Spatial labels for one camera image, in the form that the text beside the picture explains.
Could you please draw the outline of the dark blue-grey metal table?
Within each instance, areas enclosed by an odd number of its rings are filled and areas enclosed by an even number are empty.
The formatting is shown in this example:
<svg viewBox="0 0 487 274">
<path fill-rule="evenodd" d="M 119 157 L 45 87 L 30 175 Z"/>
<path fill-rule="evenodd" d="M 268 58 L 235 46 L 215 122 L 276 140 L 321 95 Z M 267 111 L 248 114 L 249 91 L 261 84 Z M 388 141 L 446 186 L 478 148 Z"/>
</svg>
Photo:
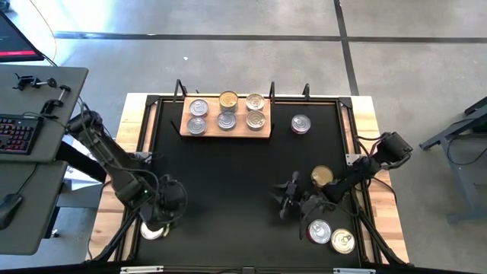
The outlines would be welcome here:
<svg viewBox="0 0 487 274">
<path fill-rule="evenodd" d="M 448 215 L 451 224 L 487 219 L 487 97 L 463 111 L 463 118 L 419 144 L 423 151 L 439 145 L 468 210 Z"/>
</svg>

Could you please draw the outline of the grey desk with clamps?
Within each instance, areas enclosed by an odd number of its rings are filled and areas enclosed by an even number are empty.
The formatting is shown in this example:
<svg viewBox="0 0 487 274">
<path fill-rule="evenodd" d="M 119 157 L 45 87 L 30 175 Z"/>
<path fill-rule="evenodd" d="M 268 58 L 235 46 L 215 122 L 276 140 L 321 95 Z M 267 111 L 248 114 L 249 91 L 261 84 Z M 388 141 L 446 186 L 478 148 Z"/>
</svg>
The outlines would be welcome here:
<svg viewBox="0 0 487 274">
<path fill-rule="evenodd" d="M 52 67 L 35 65 L 0 65 L 0 114 L 21 115 L 40 113 L 48 100 L 62 99 L 64 105 L 53 110 L 55 120 L 46 119 L 29 155 L 0 153 L 0 161 L 42 162 L 53 161 L 64 136 L 64 127 L 70 120 L 78 97 L 88 75 L 87 68 Z M 16 86 L 21 76 L 33 76 L 41 81 L 54 78 L 56 83 L 71 90 L 62 93 L 60 88 L 31 85 L 19 91 Z"/>
</svg>

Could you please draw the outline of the black desk clamp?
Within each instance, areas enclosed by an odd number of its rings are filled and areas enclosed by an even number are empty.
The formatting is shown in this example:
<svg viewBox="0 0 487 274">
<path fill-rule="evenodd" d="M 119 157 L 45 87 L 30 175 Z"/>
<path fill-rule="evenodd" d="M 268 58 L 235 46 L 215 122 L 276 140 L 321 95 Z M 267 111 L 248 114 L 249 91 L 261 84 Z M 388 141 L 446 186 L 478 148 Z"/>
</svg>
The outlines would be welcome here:
<svg viewBox="0 0 487 274">
<path fill-rule="evenodd" d="M 49 119 L 58 119 L 58 117 L 53 114 L 53 111 L 56 107 L 63 107 L 64 105 L 64 103 L 62 102 L 63 95 L 71 91 L 71 88 L 66 85 L 61 85 L 59 88 L 62 91 L 61 94 L 59 95 L 59 98 L 47 100 L 40 111 L 41 116 L 44 116 Z"/>
<path fill-rule="evenodd" d="M 13 89 L 23 91 L 27 86 L 30 86 L 32 88 L 40 88 L 42 85 L 47 85 L 51 88 L 56 88 L 57 81 L 54 78 L 48 78 L 45 81 L 40 80 L 38 77 L 32 76 L 32 75 L 25 75 L 25 76 L 20 76 L 16 74 L 18 78 L 17 85 L 13 87 Z"/>
</svg>

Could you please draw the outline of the black backlit keyboard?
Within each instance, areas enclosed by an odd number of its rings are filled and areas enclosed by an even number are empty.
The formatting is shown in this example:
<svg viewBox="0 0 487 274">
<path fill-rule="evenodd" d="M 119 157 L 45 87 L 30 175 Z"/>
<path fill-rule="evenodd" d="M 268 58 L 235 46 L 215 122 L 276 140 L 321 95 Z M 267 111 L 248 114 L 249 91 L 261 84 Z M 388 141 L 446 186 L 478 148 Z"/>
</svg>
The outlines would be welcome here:
<svg viewBox="0 0 487 274">
<path fill-rule="evenodd" d="M 42 117 L 0 114 L 0 154 L 29 155 L 42 127 Z"/>
</svg>

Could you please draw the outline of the blue label seafood can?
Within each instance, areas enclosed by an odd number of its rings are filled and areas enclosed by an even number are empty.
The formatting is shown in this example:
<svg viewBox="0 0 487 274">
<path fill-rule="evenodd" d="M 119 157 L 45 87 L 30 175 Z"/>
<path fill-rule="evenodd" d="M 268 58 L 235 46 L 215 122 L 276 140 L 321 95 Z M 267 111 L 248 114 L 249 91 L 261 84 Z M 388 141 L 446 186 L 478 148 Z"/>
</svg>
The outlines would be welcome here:
<svg viewBox="0 0 487 274">
<path fill-rule="evenodd" d="M 166 237 L 168 235 L 169 231 L 170 231 L 169 225 L 165 225 L 164 227 L 162 227 L 156 231 L 150 230 L 144 222 L 142 222 L 142 224 L 140 226 L 141 236 L 143 236 L 144 239 L 149 240 L 149 241 L 157 240 L 158 238 L 162 238 L 162 237 Z"/>
<path fill-rule="evenodd" d="M 262 111 L 251 110 L 246 116 L 246 123 L 251 130 L 261 130 L 266 123 L 266 116 Z"/>
<path fill-rule="evenodd" d="M 266 99 L 261 94 L 253 93 L 246 97 L 246 108 L 249 111 L 261 111 L 264 108 Z"/>
<path fill-rule="evenodd" d="M 337 228 L 332 233 L 330 242 L 332 248 L 340 254 L 349 254 L 355 249 L 354 235 L 344 228 Z"/>
</svg>

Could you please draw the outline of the black computer mouse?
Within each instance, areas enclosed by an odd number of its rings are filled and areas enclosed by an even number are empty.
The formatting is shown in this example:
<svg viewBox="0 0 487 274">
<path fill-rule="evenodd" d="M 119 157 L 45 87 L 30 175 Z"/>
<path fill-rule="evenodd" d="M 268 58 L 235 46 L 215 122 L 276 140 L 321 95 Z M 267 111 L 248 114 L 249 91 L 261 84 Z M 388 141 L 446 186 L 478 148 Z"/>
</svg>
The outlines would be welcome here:
<svg viewBox="0 0 487 274">
<path fill-rule="evenodd" d="M 0 201 L 0 230 L 6 229 L 11 224 L 23 199 L 19 193 L 10 193 Z"/>
</svg>

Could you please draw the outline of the grey desk with mouse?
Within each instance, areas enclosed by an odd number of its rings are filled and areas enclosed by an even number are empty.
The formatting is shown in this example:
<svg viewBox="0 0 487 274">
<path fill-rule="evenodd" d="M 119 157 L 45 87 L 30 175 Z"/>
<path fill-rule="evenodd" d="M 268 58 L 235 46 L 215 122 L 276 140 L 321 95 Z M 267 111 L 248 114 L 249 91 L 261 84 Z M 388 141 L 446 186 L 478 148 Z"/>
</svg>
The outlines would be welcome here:
<svg viewBox="0 0 487 274">
<path fill-rule="evenodd" d="M 19 192 L 23 202 L 11 224 L 0 230 L 1 255 L 32 255 L 46 233 L 68 164 L 0 164 L 0 202 Z"/>
</svg>

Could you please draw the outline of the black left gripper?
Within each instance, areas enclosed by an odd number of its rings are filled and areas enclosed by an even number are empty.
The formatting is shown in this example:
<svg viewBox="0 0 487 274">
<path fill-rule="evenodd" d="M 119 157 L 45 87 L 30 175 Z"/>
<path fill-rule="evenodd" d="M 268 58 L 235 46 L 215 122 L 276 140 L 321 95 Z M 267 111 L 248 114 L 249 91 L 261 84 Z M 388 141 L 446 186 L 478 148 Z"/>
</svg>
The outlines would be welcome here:
<svg viewBox="0 0 487 274">
<path fill-rule="evenodd" d="M 184 185 L 165 174 L 159 178 L 159 189 L 150 203 L 148 229 L 156 231 L 180 219 L 186 212 L 188 194 Z"/>
</svg>

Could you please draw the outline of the red label can silver lid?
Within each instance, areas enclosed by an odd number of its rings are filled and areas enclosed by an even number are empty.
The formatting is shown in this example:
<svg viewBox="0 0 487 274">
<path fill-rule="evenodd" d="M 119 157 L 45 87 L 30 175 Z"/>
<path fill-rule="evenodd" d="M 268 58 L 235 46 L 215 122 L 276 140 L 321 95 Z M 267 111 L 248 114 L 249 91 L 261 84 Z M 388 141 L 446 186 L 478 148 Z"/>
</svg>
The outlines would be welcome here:
<svg viewBox="0 0 487 274">
<path fill-rule="evenodd" d="M 310 119 L 304 114 L 298 114 L 291 119 L 291 129 L 296 134 L 305 134 L 311 127 Z"/>
<path fill-rule="evenodd" d="M 331 235 L 331 227 L 323 219 L 315 219 L 307 226 L 307 237 L 315 244 L 327 244 Z"/>
<path fill-rule="evenodd" d="M 189 111 L 193 116 L 198 116 L 198 117 L 205 117 L 208 114 L 208 103 L 206 100 L 203 99 L 195 99 L 190 105 L 189 105 Z"/>
<path fill-rule="evenodd" d="M 204 118 L 195 116 L 188 120 L 186 127 L 190 135 L 204 135 L 207 130 L 207 123 Z"/>
</svg>

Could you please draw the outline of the green label can gold lid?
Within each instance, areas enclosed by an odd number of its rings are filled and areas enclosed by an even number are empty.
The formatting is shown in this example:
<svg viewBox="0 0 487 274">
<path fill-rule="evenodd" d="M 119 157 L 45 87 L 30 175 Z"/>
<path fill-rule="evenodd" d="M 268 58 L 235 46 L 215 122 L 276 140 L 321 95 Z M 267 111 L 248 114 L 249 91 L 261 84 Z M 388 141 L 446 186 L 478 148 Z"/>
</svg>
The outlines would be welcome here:
<svg viewBox="0 0 487 274">
<path fill-rule="evenodd" d="M 224 91 L 219 96 L 219 106 L 222 111 L 236 112 L 239 97 L 234 91 Z"/>
<path fill-rule="evenodd" d="M 316 166 L 310 175 L 311 181 L 318 188 L 323 188 L 334 180 L 333 172 L 325 165 Z"/>
</svg>

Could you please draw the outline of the wooden shelf with black legs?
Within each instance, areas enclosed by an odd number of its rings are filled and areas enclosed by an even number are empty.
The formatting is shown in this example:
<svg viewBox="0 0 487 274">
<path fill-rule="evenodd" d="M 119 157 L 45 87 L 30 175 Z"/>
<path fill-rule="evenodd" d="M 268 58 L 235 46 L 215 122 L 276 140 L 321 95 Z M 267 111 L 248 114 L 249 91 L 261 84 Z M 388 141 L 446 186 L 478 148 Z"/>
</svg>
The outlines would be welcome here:
<svg viewBox="0 0 487 274">
<path fill-rule="evenodd" d="M 182 136 L 193 137 L 219 137 L 219 138 L 255 138 L 267 139 L 271 135 L 272 128 L 272 107 L 275 104 L 275 82 L 270 86 L 268 95 L 263 95 L 265 98 L 261 112 L 264 115 L 264 123 L 261 129 L 252 129 L 247 124 L 247 114 L 250 109 L 247 107 L 247 97 L 250 94 L 238 94 L 237 109 L 235 111 L 236 125 L 232 129 L 223 129 L 218 125 L 218 115 L 223 111 L 220 103 L 219 94 L 190 94 L 180 79 L 176 81 L 172 101 L 176 103 L 178 100 L 183 102 L 183 112 L 181 114 L 179 134 Z M 195 100 L 204 100 L 208 104 L 208 111 L 203 119 L 205 120 L 206 128 L 201 134 L 192 134 L 190 132 L 189 121 L 194 117 L 191 113 L 190 104 Z"/>
</svg>

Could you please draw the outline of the black table mat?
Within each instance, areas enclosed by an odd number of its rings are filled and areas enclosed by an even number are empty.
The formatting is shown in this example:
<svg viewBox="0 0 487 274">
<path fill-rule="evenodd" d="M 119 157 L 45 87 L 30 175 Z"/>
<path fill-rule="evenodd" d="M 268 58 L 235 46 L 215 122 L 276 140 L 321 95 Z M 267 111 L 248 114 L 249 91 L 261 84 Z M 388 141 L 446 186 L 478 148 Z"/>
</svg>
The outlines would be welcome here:
<svg viewBox="0 0 487 274">
<path fill-rule="evenodd" d="M 277 104 L 268 139 L 182 137 L 183 105 L 161 108 L 152 164 L 157 175 L 180 181 L 189 197 L 186 213 L 162 239 L 138 243 L 138 263 L 163 266 L 253 266 L 272 268 L 356 267 L 357 253 L 342 255 L 327 244 L 299 235 L 299 218 L 283 221 L 271 200 L 272 185 L 300 173 L 299 185 L 313 189 L 318 165 L 339 175 L 346 169 L 345 149 L 335 104 Z M 291 119 L 311 121 L 305 134 L 291 129 Z"/>
</svg>

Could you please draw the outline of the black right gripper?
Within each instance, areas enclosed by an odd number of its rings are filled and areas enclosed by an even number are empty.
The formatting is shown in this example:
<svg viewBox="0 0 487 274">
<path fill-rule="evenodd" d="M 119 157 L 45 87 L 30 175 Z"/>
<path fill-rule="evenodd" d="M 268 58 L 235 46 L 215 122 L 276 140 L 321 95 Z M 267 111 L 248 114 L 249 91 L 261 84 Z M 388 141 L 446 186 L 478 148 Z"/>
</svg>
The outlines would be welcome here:
<svg viewBox="0 0 487 274">
<path fill-rule="evenodd" d="M 275 201 L 278 206 L 279 218 L 283 221 L 290 219 L 305 219 L 310 213 L 315 210 L 325 212 L 331 209 L 329 200 L 324 194 L 310 194 L 301 199 L 301 195 L 295 194 L 299 190 L 299 176 L 298 171 L 294 171 L 291 175 L 291 180 L 285 183 L 272 185 L 273 189 L 280 190 L 283 193 L 269 192 L 271 200 Z"/>
</svg>

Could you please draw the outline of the black computer monitor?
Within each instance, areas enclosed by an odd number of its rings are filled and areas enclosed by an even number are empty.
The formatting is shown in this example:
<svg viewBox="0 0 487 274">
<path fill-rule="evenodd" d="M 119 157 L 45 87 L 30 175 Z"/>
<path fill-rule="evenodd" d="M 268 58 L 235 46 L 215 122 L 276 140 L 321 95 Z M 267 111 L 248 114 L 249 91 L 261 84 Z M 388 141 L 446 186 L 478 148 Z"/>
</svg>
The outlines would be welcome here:
<svg viewBox="0 0 487 274">
<path fill-rule="evenodd" d="M 43 54 L 0 11 L 0 63 L 43 60 Z"/>
</svg>

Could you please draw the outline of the green label can silver lid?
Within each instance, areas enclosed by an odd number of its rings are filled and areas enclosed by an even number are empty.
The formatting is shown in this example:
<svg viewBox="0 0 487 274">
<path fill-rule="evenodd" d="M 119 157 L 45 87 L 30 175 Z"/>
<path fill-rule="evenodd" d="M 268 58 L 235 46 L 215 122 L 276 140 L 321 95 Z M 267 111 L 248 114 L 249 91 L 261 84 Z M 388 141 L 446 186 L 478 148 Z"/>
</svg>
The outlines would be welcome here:
<svg viewBox="0 0 487 274">
<path fill-rule="evenodd" d="M 217 117 L 218 128 L 224 131 L 231 131 L 237 125 L 237 116 L 231 111 L 223 111 Z"/>
</svg>

